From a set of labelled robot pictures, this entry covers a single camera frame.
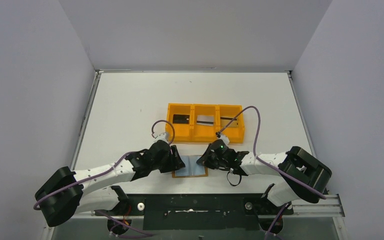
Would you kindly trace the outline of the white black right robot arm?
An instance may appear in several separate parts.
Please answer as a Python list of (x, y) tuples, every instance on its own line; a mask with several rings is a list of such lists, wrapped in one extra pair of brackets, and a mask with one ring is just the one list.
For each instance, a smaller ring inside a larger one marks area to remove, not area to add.
[(329, 167), (299, 146), (280, 153), (256, 154), (236, 151), (218, 139), (208, 145), (196, 163), (241, 177), (281, 177), (282, 180), (269, 187), (264, 194), (264, 198), (276, 207), (295, 200), (312, 204), (324, 200), (323, 191), (332, 177)]

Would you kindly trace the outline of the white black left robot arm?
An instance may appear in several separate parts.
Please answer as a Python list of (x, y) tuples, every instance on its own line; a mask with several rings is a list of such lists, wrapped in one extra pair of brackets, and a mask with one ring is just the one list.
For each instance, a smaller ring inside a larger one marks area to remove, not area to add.
[(120, 216), (130, 203), (119, 183), (145, 178), (152, 171), (164, 174), (184, 167), (177, 147), (157, 140), (150, 148), (127, 152), (114, 163), (84, 170), (59, 168), (35, 193), (33, 208), (42, 212), (50, 227), (95, 210)]

